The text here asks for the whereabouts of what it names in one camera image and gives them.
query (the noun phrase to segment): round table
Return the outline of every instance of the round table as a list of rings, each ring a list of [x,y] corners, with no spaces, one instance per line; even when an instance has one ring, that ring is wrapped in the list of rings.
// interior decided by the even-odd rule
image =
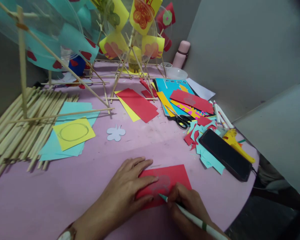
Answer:
[[[117,65],[96,63],[96,71],[109,76]],[[151,76],[160,77],[155,66],[148,66]],[[110,96],[113,79],[107,85]],[[141,94],[144,86],[138,79],[120,79],[117,90],[131,88]],[[88,90],[79,87],[60,88],[70,94],[80,94],[79,102],[91,102],[94,109],[104,105]],[[104,97],[102,86],[92,89]],[[227,170],[220,175],[215,169],[205,169],[196,151],[190,151],[183,140],[185,130],[163,114],[156,101],[159,115],[145,124],[132,122],[121,103],[114,100],[111,116],[100,113],[93,130],[96,137],[85,143],[83,153],[50,162],[47,171],[35,169],[27,173],[29,163],[9,166],[0,179],[0,239],[56,239],[71,222],[76,220],[100,196],[121,163],[129,157],[146,156],[153,159],[152,169],[184,164],[191,186],[200,193],[211,219],[226,230],[241,211],[251,192],[255,175],[248,182],[235,179]],[[126,130],[121,141],[108,141],[108,128],[121,125]],[[256,162],[257,150],[247,142],[243,149]],[[182,239],[172,222],[167,206],[143,210],[133,216],[107,239]]]

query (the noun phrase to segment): pink thermos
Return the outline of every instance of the pink thermos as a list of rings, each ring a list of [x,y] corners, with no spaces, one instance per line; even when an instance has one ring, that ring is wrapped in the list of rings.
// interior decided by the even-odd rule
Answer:
[[[183,68],[187,58],[190,43],[188,41],[181,41],[176,56],[174,57],[172,66],[176,68]]]

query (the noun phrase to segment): yellow glue gun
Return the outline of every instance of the yellow glue gun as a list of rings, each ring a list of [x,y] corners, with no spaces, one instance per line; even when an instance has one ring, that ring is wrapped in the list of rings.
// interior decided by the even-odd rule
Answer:
[[[233,147],[238,153],[244,156],[249,162],[254,163],[256,160],[250,157],[243,149],[240,147],[239,143],[236,140],[237,131],[235,129],[230,129],[223,136],[223,140],[226,141],[231,147]]]

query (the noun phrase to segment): black scissors handle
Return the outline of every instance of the black scissors handle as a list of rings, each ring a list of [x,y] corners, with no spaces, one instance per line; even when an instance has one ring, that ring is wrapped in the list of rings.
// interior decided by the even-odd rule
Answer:
[[[176,117],[176,122],[182,129],[187,129],[190,125],[191,119],[185,115],[180,115],[180,117]]]

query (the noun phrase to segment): black phone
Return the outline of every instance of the black phone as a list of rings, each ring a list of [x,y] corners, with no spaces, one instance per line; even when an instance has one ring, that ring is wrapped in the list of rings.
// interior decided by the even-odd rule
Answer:
[[[218,159],[236,179],[241,182],[248,181],[252,164],[214,131],[208,129],[199,138],[199,143]]]

